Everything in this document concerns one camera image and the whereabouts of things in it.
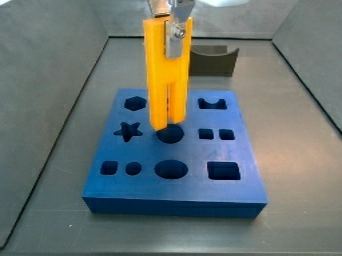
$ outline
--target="shape sorting board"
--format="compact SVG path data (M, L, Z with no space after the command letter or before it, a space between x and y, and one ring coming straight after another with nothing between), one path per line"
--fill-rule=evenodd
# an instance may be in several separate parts
M147 90L121 89L83 199L94 213L256 218L268 195L236 94L190 90L186 121L157 132Z

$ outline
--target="yellow plastic part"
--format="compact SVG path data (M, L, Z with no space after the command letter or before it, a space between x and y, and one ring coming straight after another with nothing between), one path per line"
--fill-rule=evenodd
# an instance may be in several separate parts
M169 119L174 123L186 119L193 19L187 21L183 56L174 60L166 57L165 22L167 19L169 17L145 20L150 122L155 130L167 127Z

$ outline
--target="circular hole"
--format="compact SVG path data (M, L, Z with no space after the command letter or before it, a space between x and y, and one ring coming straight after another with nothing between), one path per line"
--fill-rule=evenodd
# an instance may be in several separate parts
M169 124L165 129L157 131L157 137L162 142L175 144L183 139L185 132L179 125Z
M181 179L186 176L187 172L187 165L177 160L166 160L155 165L155 173L163 179Z
M131 176L139 174L142 171L142 165L138 162L131 162L126 165L126 173Z

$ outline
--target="dark gray bracket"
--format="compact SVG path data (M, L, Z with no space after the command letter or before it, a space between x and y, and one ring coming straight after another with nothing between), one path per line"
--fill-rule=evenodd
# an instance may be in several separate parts
M226 45L193 45L190 76L233 77L240 48L228 51Z

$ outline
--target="small square hole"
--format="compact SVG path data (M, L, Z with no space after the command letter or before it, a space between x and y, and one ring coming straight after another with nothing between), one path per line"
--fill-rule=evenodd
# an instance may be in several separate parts
M234 162L209 162L208 170L212 180L241 180L240 166Z
M213 140L214 132L212 129L198 129L198 136L202 140Z
M234 136L233 130L221 129L220 130L220 138L222 140L236 140L236 136Z
M102 175L114 175L118 171L118 162L106 161L102 163Z

